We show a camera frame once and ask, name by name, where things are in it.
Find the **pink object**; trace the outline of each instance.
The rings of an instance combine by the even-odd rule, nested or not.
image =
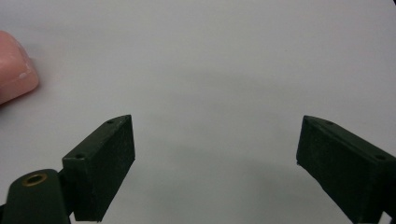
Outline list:
[[[0,104],[37,85],[37,72],[24,48],[12,35],[0,31]]]

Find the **white background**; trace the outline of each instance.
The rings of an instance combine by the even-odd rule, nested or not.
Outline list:
[[[6,0],[0,30],[40,78],[0,106],[0,203],[124,114],[136,161],[106,224],[350,223],[296,165],[303,115],[396,155],[391,0]]]

